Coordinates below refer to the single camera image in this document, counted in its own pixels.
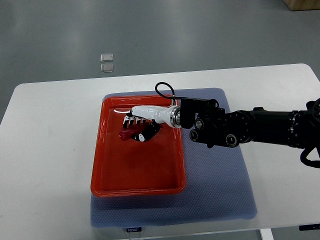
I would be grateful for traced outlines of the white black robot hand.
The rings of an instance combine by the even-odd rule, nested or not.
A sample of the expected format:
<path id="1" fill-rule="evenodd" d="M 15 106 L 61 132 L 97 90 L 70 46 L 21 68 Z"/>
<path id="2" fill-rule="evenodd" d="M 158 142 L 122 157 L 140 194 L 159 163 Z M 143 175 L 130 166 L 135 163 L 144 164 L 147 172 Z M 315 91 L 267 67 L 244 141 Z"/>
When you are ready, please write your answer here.
<path id="1" fill-rule="evenodd" d="M 139 105 L 132 107 L 123 119 L 122 129 L 131 126 L 144 126 L 143 131 L 131 138 L 137 142 L 147 142 L 152 139 L 163 124 L 178 129 L 180 125 L 180 107 L 171 105 L 169 107 L 156 105 Z"/>

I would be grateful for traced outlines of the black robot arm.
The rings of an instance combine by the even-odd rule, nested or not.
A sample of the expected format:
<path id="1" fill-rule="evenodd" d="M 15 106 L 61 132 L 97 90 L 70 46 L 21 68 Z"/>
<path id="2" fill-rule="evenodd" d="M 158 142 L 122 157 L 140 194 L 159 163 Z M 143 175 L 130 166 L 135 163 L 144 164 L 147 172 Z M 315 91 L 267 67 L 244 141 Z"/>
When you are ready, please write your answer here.
<path id="1" fill-rule="evenodd" d="M 267 111 L 255 107 L 251 111 L 227 113 L 216 99 L 178 97 L 173 92 L 171 101 L 180 101 L 180 110 L 170 119 L 183 129 L 195 143 L 235 148 L 239 144 L 259 142 L 302 149 L 300 161 L 319 168 L 319 160 L 309 160 L 313 150 L 320 149 L 320 101 L 309 101 L 306 110 Z"/>

